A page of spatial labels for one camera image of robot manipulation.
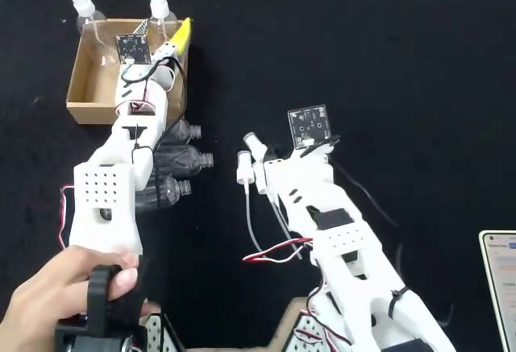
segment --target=yellow object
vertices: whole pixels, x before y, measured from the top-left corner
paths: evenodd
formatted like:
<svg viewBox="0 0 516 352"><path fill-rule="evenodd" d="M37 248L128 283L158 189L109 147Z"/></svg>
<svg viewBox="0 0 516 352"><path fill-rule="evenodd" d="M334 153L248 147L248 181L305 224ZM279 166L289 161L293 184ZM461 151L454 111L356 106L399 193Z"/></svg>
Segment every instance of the yellow object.
<svg viewBox="0 0 516 352"><path fill-rule="evenodd" d="M180 56L185 52L186 46L190 41L190 32L191 32L191 20L190 18L186 18L183 20L181 27L176 31L176 34L170 38L169 42L174 43L176 45L177 54Z"/></svg>

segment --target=plastic bottle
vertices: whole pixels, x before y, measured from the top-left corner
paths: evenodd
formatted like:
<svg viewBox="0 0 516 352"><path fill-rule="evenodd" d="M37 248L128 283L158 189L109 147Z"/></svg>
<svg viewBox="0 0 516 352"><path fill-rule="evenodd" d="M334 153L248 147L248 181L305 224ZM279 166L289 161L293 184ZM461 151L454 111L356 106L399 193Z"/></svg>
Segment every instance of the plastic bottle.
<svg viewBox="0 0 516 352"><path fill-rule="evenodd" d="M79 14L77 29L92 61L100 66L116 63L114 34L108 31L106 16L95 9L91 0L72 2Z"/></svg>
<svg viewBox="0 0 516 352"><path fill-rule="evenodd" d="M148 45L154 53L169 41L177 29L177 17L169 9L167 0L151 0L152 17L148 20Z"/></svg>
<svg viewBox="0 0 516 352"><path fill-rule="evenodd" d="M214 165L213 154L200 153L191 145L161 146L154 155L160 174L174 177L190 177L197 175L203 168Z"/></svg>
<svg viewBox="0 0 516 352"><path fill-rule="evenodd" d="M186 120L179 120L161 142L161 146L188 144L191 139L200 139L202 136L199 125L190 125Z"/></svg>
<svg viewBox="0 0 516 352"><path fill-rule="evenodd" d="M177 181L171 176L165 176L162 179L160 181L160 207L175 205L180 197L192 193L192 187L188 180ZM148 186L135 194L135 211L137 213L156 209L157 207L155 186Z"/></svg>

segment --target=white robotic arm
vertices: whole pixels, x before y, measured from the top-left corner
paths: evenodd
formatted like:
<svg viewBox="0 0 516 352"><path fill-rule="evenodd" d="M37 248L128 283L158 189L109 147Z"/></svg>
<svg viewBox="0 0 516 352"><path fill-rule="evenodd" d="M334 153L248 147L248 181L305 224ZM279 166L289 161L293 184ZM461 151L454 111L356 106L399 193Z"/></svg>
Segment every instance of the white robotic arm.
<svg viewBox="0 0 516 352"><path fill-rule="evenodd" d="M429 350L455 351L422 300L405 287L360 211L334 184L331 144L263 161L267 147L254 134L244 141L256 161L257 188L273 208L286 211L280 216L290 231L313 239L310 259L322 272L322 285L307 306L333 331L328 334L338 351L391 351L414 339ZM320 294L327 292L332 298Z"/></svg>
<svg viewBox="0 0 516 352"><path fill-rule="evenodd" d="M145 188L153 151L165 133L166 91L173 87L177 71L162 63L168 58L177 60L184 52L189 26L186 19L175 36L154 53L153 64L121 65L115 94L119 117L111 136L73 171L75 214L70 244L103 252L126 248L143 254L135 221L135 191Z"/></svg>

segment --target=black circuit board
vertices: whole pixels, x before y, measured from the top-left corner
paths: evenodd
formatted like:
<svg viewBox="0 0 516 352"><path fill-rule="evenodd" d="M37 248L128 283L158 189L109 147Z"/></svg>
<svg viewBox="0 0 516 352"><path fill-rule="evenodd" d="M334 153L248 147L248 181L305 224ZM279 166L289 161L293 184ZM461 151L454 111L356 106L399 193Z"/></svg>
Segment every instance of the black circuit board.
<svg viewBox="0 0 516 352"><path fill-rule="evenodd" d="M331 137L326 105L289 110L289 124L295 149L306 148Z"/></svg>
<svg viewBox="0 0 516 352"><path fill-rule="evenodd" d="M146 35L116 35L121 64L151 64L151 51Z"/></svg>

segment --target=smartphone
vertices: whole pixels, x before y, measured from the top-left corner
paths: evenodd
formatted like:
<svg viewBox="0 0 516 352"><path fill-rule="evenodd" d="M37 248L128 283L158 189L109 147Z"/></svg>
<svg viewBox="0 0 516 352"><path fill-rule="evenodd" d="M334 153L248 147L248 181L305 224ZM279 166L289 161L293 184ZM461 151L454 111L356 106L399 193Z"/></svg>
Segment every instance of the smartphone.
<svg viewBox="0 0 516 352"><path fill-rule="evenodd" d="M485 274L505 352L516 352L516 231L479 234Z"/></svg>

